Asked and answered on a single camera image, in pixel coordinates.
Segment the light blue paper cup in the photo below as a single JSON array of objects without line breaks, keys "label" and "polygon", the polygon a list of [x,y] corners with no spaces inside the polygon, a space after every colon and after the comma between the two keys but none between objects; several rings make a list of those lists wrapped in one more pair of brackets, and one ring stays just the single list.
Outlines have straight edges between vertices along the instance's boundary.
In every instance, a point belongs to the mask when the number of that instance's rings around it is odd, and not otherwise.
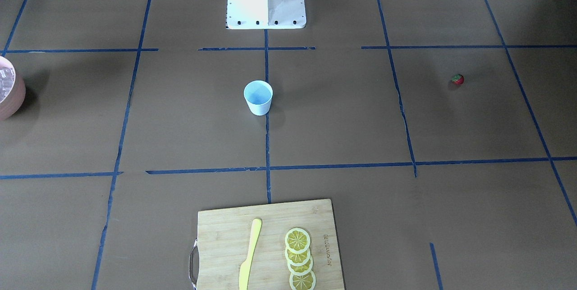
[{"label": "light blue paper cup", "polygon": [[263,116],[270,111],[273,98],[272,87],[262,80],[248,83],[243,91],[249,110],[257,116]]}]

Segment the pink bowl of ice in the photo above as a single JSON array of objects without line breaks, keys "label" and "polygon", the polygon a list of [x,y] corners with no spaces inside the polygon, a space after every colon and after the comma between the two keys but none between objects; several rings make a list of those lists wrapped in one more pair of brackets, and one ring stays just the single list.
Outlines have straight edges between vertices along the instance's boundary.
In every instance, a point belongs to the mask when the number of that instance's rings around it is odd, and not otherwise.
[{"label": "pink bowl of ice", "polygon": [[23,77],[10,60],[0,58],[0,120],[14,115],[25,99],[26,87]]}]

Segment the yellow plastic knife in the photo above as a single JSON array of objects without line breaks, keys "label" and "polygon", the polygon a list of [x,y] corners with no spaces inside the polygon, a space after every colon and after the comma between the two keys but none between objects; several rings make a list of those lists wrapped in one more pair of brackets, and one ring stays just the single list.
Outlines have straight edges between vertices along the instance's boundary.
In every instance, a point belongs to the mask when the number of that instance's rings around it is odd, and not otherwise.
[{"label": "yellow plastic knife", "polygon": [[254,259],[254,251],[256,250],[261,228],[262,228],[262,220],[259,218],[253,219],[248,241],[247,257],[245,258],[245,261],[241,263],[239,268],[239,275],[238,275],[239,290],[248,289],[249,279],[251,276],[251,268]]}]

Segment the lemon slice top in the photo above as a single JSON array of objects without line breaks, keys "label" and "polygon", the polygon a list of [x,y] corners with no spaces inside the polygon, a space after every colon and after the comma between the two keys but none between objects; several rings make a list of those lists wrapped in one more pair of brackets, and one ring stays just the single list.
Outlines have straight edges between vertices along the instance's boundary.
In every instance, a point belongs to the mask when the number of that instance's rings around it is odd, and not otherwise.
[{"label": "lemon slice top", "polygon": [[291,228],[284,237],[286,248],[294,254],[305,253],[311,246],[311,237],[303,228]]}]

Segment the lemon slice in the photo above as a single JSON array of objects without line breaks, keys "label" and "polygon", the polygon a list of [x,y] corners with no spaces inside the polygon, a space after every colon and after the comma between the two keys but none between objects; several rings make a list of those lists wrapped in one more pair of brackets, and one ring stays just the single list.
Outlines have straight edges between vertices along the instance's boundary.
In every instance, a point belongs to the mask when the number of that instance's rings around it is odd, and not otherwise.
[{"label": "lemon slice", "polygon": [[286,248],[294,254],[305,253],[311,246],[311,237],[303,228],[291,228],[284,237]]},{"label": "lemon slice", "polygon": [[313,257],[309,257],[303,265],[295,265],[291,260],[287,259],[287,268],[289,272],[295,276],[304,276],[305,274],[311,273],[313,266]]},{"label": "lemon slice", "polygon": [[287,263],[293,266],[303,266],[307,265],[311,260],[311,249],[307,249],[303,253],[295,253],[289,249],[289,247],[285,247],[285,258]]},{"label": "lemon slice", "polygon": [[291,290],[313,290],[316,287],[316,275],[314,271],[307,274],[290,274],[289,286]]}]

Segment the bamboo cutting board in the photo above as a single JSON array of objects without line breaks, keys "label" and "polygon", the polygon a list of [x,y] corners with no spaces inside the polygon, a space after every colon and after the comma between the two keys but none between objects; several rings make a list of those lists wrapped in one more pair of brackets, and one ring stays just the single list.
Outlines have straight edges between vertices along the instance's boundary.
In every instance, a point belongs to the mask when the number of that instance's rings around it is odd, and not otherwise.
[{"label": "bamboo cutting board", "polygon": [[344,290],[339,241],[330,199],[262,204],[200,211],[197,238],[190,251],[189,280],[195,290],[239,290],[238,275],[247,257],[252,220],[262,228],[248,290],[290,290],[284,237],[303,228],[311,237],[314,290]]}]

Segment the lemon slice bottom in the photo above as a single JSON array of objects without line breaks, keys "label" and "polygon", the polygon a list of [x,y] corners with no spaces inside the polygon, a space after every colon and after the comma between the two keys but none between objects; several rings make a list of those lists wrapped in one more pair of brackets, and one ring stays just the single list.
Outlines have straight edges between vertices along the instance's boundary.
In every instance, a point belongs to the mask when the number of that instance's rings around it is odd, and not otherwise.
[{"label": "lemon slice bottom", "polygon": [[314,271],[307,274],[290,274],[289,286],[291,290],[313,290],[316,287],[316,275]]}]

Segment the red strawberry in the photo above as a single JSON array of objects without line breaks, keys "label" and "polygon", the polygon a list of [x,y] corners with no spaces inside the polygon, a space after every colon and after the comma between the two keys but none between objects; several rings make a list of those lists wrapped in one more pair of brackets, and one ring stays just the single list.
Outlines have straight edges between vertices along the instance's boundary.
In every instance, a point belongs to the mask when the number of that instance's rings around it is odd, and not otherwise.
[{"label": "red strawberry", "polygon": [[451,82],[455,85],[463,85],[464,84],[464,75],[456,74],[451,78]]}]

